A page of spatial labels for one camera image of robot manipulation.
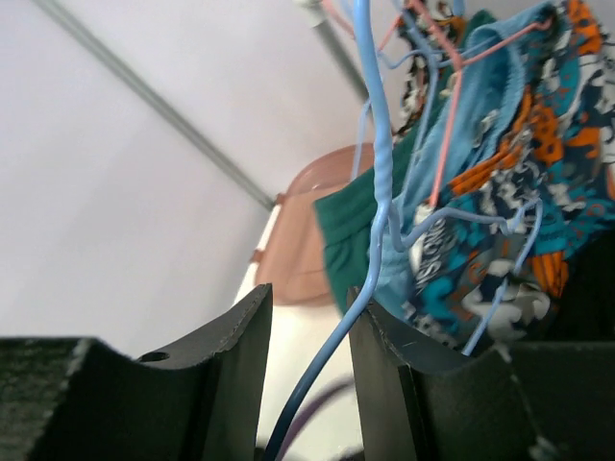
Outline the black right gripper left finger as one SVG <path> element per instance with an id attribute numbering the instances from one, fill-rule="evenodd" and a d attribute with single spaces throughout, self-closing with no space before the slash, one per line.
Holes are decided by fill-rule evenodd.
<path id="1" fill-rule="evenodd" d="M 5 460 L 250 460 L 268 355 L 268 284 L 132 359 L 89 337 L 1 342 Z"/>

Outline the dark green shorts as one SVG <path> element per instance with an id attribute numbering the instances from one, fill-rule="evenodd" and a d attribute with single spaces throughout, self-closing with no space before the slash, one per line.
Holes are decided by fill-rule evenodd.
<path id="1" fill-rule="evenodd" d="M 465 46 L 467 37 L 477 27 L 496 21 L 489 10 L 479 10 L 470 19 L 452 16 L 446 3 L 432 10 L 433 18 L 449 39 L 459 47 Z M 429 77 L 422 57 L 409 58 L 410 66 L 405 76 L 406 89 L 401 108 L 402 125 L 393 134 L 393 198 L 402 191 L 406 169 L 418 134 L 418 120 L 425 103 Z M 436 96 L 430 112 L 428 129 L 435 123 L 446 98 Z M 376 214 L 374 198 L 374 171 L 368 169 L 341 190 L 319 199 L 314 204 L 320 226 L 326 274 L 338 310 L 347 310 L 347 292 L 351 287 L 361 287 L 368 272 L 370 231 Z"/>

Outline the colourful patchwork shorts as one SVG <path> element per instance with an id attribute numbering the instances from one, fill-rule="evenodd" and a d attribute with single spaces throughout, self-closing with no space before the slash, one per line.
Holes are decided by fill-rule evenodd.
<path id="1" fill-rule="evenodd" d="M 407 255 L 382 241 L 375 299 L 452 349 L 541 330 L 573 258 L 614 226 L 614 41 L 582 1 L 546 2 L 474 30 L 456 102 L 395 200 L 479 222 L 430 222 Z"/>

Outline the blue wire hanger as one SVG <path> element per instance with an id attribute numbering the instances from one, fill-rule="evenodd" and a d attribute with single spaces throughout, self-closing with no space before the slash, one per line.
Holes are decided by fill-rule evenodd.
<path id="1" fill-rule="evenodd" d="M 419 45 L 419 51 L 427 55 L 430 66 L 437 70 L 438 64 L 435 63 L 435 51 L 433 51 L 429 44 L 423 40 L 423 37 L 420 34 L 415 34 L 417 31 L 414 30 L 414 26 L 411 25 L 412 18 L 406 15 L 403 11 L 403 7 L 399 8 L 400 12 L 405 16 L 406 21 L 410 23 L 409 31 L 416 36 L 415 40 Z M 534 21 L 524 29 L 520 29 L 514 35 L 502 40 L 497 45 L 490 47 L 481 54 L 475 55 L 471 59 L 465 59 L 456 51 L 456 48 L 449 40 L 447 40 L 446 36 L 441 34 L 442 31 L 438 28 L 435 22 L 432 21 L 429 12 L 425 10 L 424 5 L 421 2 L 416 3 L 416 9 L 421 12 L 425 11 L 421 14 L 424 15 L 426 21 L 430 24 L 434 35 L 438 37 L 438 40 L 440 40 L 441 46 L 447 50 L 447 53 L 453 60 L 455 72 L 458 74 L 451 100 L 451 114 L 447 122 L 447 131 L 444 136 L 444 140 L 442 141 L 443 151 L 440 154 L 441 164 L 438 167 L 439 173 L 436 175 L 436 182 L 439 183 L 441 179 L 441 172 L 443 171 L 445 164 L 445 156 L 449 149 L 449 139 L 453 129 L 457 101 L 462 85 L 462 72 L 464 66 L 468 66 L 475 61 L 482 60 L 484 57 L 498 51 L 503 47 L 506 47 L 509 43 L 514 42 L 523 35 L 537 30 L 549 29 L 553 20 L 549 18 L 545 19 L 543 22 Z M 507 221 L 501 217 L 482 216 L 456 208 L 445 207 L 429 216 L 429 218 L 427 218 L 427 220 L 420 225 L 417 225 L 411 234 L 406 237 L 401 237 L 399 232 L 401 228 L 400 218 L 398 216 L 399 213 L 396 208 L 391 208 L 393 186 L 392 135 L 390 129 L 388 103 L 383 89 L 379 61 L 377 58 L 377 49 L 372 33 L 370 1 L 355 1 L 352 9 L 352 15 L 357 49 L 359 51 L 360 62 L 364 73 L 364 81 L 366 83 L 369 102 L 371 104 L 372 117 L 375 125 L 375 159 L 373 168 L 374 197 L 377 203 L 377 210 L 370 232 L 368 272 L 365 282 L 352 305 L 340 320 L 339 324 L 332 331 L 330 337 L 325 341 L 321 349 L 312 359 L 311 363 L 307 367 L 307 370 L 304 372 L 294 390 L 290 394 L 290 397 L 275 424 L 270 440 L 265 448 L 262 460 L 282 459 L 283 449 L 287 447 L 286 442 L 290 441 L 290 428 L 295 428 L 295 426 L 298 426 L 299 424 L 298 421 L 295 421 L 299 420 L 299 418 L 295 417 L 300 409 L 300 404 L 304 401 L 316 378 L 318 378 L 325 365 L 329 362 L 343 339 L 350 333 L 354 324 L 367 307 L 367 304 L 371 301 L 371 296 L 374 292 L 381 271 L 382 236 L 387 223 L 389 223 L 390 228 L 392 228 L 391 235 L 394 239 L 393 243 L 397 246 L 396 248 L 401 248 L 401 250 L 398 249 L 398 251 L 403 251 L 404 249 L 409 248 L 410 245 L 414 244 L 419 236 L 425 233 L 429 228 L 429 225 L 435 222 L 437 218 L 447 216 L 453 216 L 458 219 L 469 222 L 477 222 L 479 224 L 495 223 L 502 228 L 504 233 L 510 233 L 511 229 L 513 229 L 508 225 Z M 432 77 L 436 77 L 436 70 L 431 71 Z"/>

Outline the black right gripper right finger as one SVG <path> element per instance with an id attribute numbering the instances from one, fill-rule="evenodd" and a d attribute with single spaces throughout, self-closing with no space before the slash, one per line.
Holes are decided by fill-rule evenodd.
<path id="1" fill-rule="evenodd" d="M 517 342 L 476 358 L 369 303 L 350 332 L 369 460 L 610 460 L 614 347 Z"/>

